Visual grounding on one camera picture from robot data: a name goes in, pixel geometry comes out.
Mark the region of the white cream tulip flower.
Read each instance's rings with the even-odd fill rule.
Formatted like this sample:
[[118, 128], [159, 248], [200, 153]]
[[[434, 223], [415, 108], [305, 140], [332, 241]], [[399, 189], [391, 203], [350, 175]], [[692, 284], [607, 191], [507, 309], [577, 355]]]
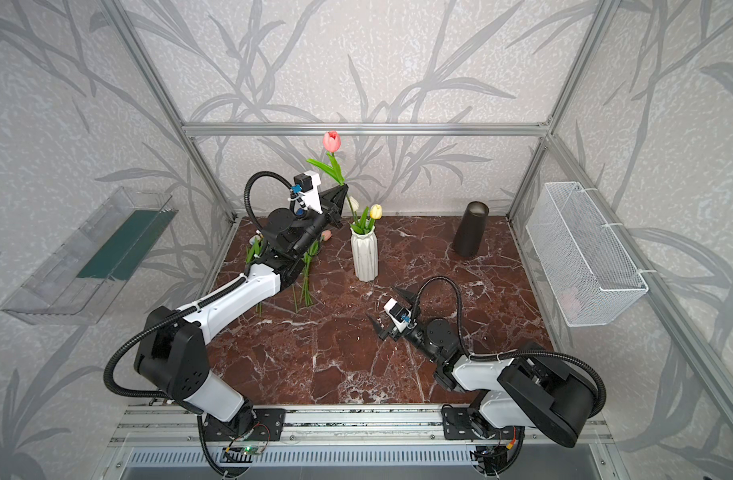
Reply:
[[358, 204], [358, 200], [356, 200], [356, 198], [348, 195], [348, 207], [350, 208], [350, 212], [352, 212], [352, 222], [350, 222], [350, 226], [352, 226], [353, 230], [356, 230], [356, 228], [358, 228], [358, 221], [360, 221], [360, 204]]

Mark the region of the yellow tulip flower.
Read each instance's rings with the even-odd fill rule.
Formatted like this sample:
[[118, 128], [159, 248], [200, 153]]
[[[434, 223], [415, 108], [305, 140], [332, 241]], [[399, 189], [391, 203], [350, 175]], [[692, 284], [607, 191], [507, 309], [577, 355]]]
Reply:
[[360, 221], [358, 221], [358, 228], [360, 228], [360, 234], [366, 235], [374, 230], [377, 220], [382, 218], [382, 206], [379, 204], [373, 204], [370, 208], [364, 210]]

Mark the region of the pink tulip flower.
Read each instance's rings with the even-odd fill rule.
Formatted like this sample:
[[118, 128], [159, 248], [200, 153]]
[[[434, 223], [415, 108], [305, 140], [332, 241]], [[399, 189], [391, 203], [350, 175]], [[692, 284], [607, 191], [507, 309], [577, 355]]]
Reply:
[[[330, 163], [324, 164], [324, 162], [308, 159], [308, 163], [314, 167], [320, 168], [326, 175], [330, 176], [338, 185], [346, 184], [346, 178], [342, 173], [342, 168], [336, 159], [336, 152], [342, 147], [342, 138], [336, 131], [328, 131], [324, 134], [324, 140], [322, 140], [324, 150], [326, 150], [326, 156], [330, 160]], [[357, 234], [360, 234], [360, 228], [354, 230]]]

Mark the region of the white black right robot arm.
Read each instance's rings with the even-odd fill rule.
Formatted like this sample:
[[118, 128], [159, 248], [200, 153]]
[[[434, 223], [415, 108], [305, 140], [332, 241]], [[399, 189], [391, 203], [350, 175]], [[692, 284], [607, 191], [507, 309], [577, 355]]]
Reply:
[[389, 322], [370, 322], [381, 340], [405, 340], [434, 366], [433, 377], [451, 392], [473, 392], [466, 407], [441, 410], [447, 440], [502, 440], [517, 443], [535, 428], [548, 440], [572, 448], [586, 421], [606, 402], [601, 377], [586, 362], [527, 342], [516, 350], [474, 355], [459, 330], [443, 318], [419, 320], [419, 296], [398, 289], [384, 305]]

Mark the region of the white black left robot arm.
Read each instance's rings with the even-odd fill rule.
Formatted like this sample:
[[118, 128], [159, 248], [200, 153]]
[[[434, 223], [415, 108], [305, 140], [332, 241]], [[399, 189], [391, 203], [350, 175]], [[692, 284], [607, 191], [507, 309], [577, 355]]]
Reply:
[[328, 226], [340, 225], [346, 197], [348, 186], [336, 186], [320, 194], [320, 213], [300, 217], [288, 208], [274, 210], [262, 230], [266, 246], [244, 273], [188, 306], [152, 312], [134, 359], [134, 370], [156, 386], [151, 398], [206, 414], [236, 435], [254, 424], [250, 400], [212, 372], [208, 344], [242, 314], [296, 283], [310, 247]]

